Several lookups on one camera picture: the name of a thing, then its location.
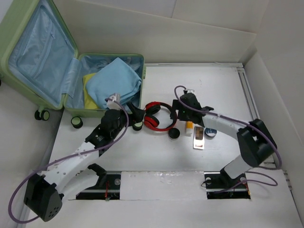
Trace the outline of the eyeshadow palette with mirror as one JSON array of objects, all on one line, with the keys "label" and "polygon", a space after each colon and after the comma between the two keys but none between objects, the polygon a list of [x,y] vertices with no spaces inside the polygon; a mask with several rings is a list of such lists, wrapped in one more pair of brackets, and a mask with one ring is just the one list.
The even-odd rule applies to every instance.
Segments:
[{"label": "eyeshadow palette with mirror", "polygon": [[193,148],[197,150],[204,150],[205,138],[204,138],[204,128],[200,126],[194,127],[193,136]]}]

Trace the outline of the light blue garment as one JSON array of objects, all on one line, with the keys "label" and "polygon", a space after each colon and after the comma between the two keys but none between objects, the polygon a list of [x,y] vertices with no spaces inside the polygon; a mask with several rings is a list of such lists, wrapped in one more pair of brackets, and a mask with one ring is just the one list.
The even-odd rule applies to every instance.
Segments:
[{"label": "light blue garment", "polygon": [[88,95],[95,104],[106,109],[106,98],[114,93],[120,94],[120,104],[131,101],[140,92],[142,85],[141,61],[126,63],[117,57],[111,63],[94,73],[85,85]]}]

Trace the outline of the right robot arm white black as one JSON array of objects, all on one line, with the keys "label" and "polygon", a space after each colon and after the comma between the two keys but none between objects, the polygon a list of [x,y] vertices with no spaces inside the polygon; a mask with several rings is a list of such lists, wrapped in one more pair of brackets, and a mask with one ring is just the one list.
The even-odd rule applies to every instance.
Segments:
[{"label": "right robot arm white black", "polygon": [[196,96],[185,90],[182,96],[176,96],[173,100],[171,118],[217,130],[238,142],[239,155],[209,181],[210,184],[218,184],[220,191],[225,192],[241,184],[237,179],[242,174],[252,168],[259,168],[269,156],[279,153],[262,120],[244,122],[217,114],[213,110],[209,106],[201,107]]}]

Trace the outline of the black round jar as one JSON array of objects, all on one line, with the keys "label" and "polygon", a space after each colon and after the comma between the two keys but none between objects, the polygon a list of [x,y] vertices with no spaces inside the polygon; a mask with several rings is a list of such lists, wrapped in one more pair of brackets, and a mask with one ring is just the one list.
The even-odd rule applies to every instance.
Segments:
[{"label": "black round jar", "polygon": [[180,137],[180,131],[178,128],[171,128],[169,131],[168,131],[168,137],[171,139],[171,140],[177,140],[179,137]]}]

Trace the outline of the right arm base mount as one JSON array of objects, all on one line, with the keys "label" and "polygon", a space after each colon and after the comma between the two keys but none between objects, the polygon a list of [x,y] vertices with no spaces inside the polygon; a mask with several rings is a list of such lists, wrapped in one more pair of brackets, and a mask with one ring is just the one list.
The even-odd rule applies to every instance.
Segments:
[{"label": "right arm base mount", "polygon": [[251,199],[248,185],[243,173],[235,179],[222,178],[219,171],[204,172],[204,181],[201,187],[205,188],[208,200]]}]

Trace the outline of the red black headphones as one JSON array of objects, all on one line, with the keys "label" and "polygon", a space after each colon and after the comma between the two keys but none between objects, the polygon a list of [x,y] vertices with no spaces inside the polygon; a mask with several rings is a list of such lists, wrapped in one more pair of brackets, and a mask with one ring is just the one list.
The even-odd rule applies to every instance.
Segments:
[{"label": "red black headphones", "polygon": [[[161,127],[160,123],[160,111],[166,110],[171,119],[171,123],[166,127]],[[177,123],[177,114],[173,111],[171,105],[164,102],[150,102],[145,105],[145,115],[143,118],[143,124],[152,131],[155,132],[167,132],[175,127]]]}]

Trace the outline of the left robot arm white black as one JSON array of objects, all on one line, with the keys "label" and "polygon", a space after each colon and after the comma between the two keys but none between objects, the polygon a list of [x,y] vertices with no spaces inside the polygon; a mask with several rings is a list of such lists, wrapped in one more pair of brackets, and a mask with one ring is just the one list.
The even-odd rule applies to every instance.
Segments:
[{"label": "left robot arm white black", "polygon": [[105,112],[100,124],[73,154],[54,161],[50,170],[42,169],[29,177],[24,204],[44,222],[57,215],[70,195],[105,185],[106,171],[96,160],[122,138],[129,126],[141,123],[145,115],[131,102],[127,104],[130,113],[117,102],[115,106]]}]

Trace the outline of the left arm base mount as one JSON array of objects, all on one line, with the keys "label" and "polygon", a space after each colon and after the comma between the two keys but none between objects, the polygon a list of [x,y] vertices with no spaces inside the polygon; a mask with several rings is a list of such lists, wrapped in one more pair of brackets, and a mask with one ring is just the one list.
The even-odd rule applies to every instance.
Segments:
[{"label": "left arm base mount", "polygon": [[106,178],[99,178],[96,185],[81,191],[76,200],[119,200],[121,172],[109,172]]}]

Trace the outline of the blue round tin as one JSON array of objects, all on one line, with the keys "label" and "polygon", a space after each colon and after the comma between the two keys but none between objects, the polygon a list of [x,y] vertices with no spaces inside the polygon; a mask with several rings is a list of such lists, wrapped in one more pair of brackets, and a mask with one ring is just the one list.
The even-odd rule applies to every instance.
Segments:
[{"label": "blue round tin", "polygon": [[204,130],[204,135],[208,139],[213,139],[217,135],[217,130],[212,129],[212,128],[205,128]]}]

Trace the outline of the orange white sunscreen tube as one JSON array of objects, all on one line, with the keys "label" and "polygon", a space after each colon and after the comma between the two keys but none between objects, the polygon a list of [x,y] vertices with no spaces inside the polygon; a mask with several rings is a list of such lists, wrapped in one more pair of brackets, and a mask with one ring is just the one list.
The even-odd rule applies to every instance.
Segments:
[{"label": "orange white sunscreen tube", "polygon": [[193,132],[193,128],[194,128],[193,122],[187,121],[185,125],[185,134],[187,136],[191,136]]}]

